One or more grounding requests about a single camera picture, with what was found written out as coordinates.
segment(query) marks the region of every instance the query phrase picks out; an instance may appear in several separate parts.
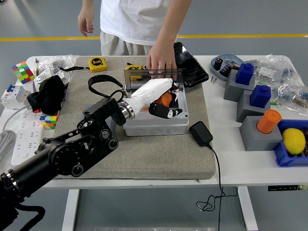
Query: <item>khaki shorts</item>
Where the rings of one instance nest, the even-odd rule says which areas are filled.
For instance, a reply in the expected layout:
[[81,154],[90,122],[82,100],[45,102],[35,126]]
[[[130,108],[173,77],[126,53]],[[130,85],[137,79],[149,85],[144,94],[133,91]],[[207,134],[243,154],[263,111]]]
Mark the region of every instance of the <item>khaki shorts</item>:
[[148,55],[152,46],[125,42],[117,36],[101,31],[102,56]]

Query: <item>black cloth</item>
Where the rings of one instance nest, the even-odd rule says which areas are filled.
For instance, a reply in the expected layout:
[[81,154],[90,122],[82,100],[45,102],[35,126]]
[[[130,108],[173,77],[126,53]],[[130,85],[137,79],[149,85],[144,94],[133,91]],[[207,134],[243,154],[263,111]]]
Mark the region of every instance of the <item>black cloth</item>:
[[39,86],[39,91],[27,96],[32,110],[41,110],[42,113],[53,115],[61,109],[64,99],[65,86],[59,76],[52,76]]

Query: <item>blue block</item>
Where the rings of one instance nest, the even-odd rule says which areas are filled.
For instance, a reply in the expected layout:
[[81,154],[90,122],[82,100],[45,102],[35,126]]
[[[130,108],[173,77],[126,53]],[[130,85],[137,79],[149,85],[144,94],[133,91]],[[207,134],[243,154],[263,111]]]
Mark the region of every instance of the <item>blue block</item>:
[[14,91],[13,88],[15,88],[15,86],[12,85],[12,84],[10,84],[9,87],[8,87],[8,89],[7,89],[6,91],[7,91],[7,92],[13,92],[13,91]]
[[254,66],[252,66],[252,64],[241,64],[240,69],[236,75],[235,82],[248,86],[253,74]]
[[250,95],[250,106],[265,108],[265,105],[270,100],[270,87],[266,85],[256,85],[255,89]]

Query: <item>white cable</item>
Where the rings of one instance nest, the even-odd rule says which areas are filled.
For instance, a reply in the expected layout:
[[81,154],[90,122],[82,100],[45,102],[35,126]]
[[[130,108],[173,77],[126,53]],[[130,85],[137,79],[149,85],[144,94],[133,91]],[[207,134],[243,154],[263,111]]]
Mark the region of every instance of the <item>white cable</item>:
[[10,151],[16,141],[16,133],[12,130],[5,130],[6,125],[14,115],[24,110],[28,106],[29,104],[18,109],[4,123],[2,132],[0,133],[0,160]]

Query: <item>white robotic hand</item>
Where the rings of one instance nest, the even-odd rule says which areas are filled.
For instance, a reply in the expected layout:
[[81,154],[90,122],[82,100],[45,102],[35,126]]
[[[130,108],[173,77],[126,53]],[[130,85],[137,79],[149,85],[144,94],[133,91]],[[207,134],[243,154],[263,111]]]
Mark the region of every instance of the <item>white robotic hand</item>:
[[167,91],[178,92],[178,87],[171,78],[156,78],[136,90],[130,98],[124,98],[119,106],[126,119],[134,119],[144,107],[149,107],[150,114],[162,118],[172,118],[182,112],[181,109],[170,109],[161,104],[153,103]]

